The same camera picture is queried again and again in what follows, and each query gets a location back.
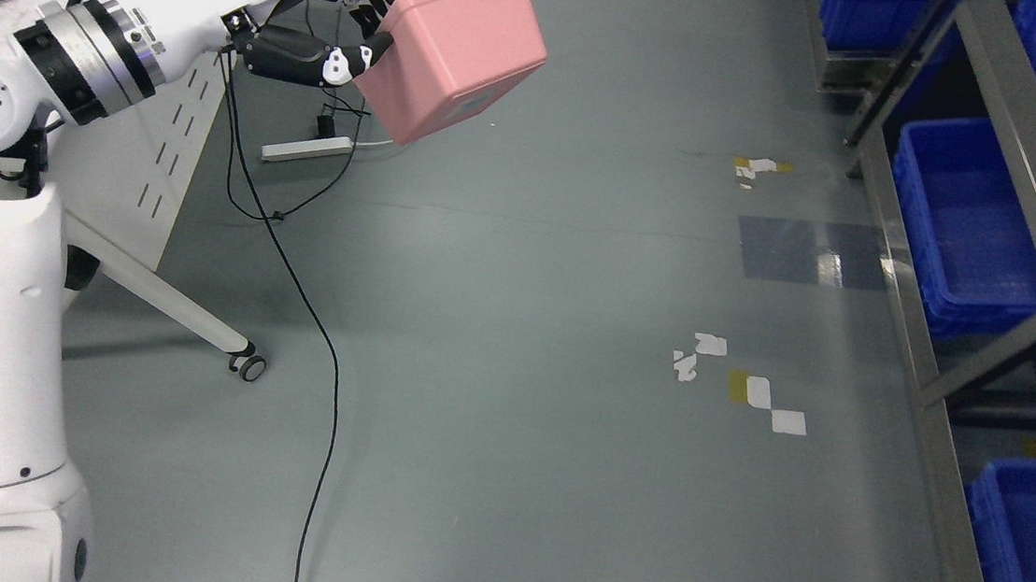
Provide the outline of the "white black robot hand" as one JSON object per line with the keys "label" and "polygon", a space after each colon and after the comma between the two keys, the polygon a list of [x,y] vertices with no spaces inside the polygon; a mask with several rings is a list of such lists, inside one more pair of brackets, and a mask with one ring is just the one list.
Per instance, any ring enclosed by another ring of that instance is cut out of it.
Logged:
{"label": "white black robot hand", "polygon": [[338,87],[371,68],[391,38],[378,28],[396,0],[116,0],[153,48],[164,81],[201,55],[234,52],[249,72]]}

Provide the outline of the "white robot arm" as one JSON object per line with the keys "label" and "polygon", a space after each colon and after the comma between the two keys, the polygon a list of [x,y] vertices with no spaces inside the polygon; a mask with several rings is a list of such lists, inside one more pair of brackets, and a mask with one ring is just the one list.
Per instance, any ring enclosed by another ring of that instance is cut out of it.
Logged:
{"label": "white robot arm", "polygon": [[0,56],[0,156],[24,159],[0,200],[0,582],[93,582],[91,496],[67,447],[63,205],[44,182],[50,113],[75,125],[152,97],[163,72],[133,23],[98,1],[47,3]]}

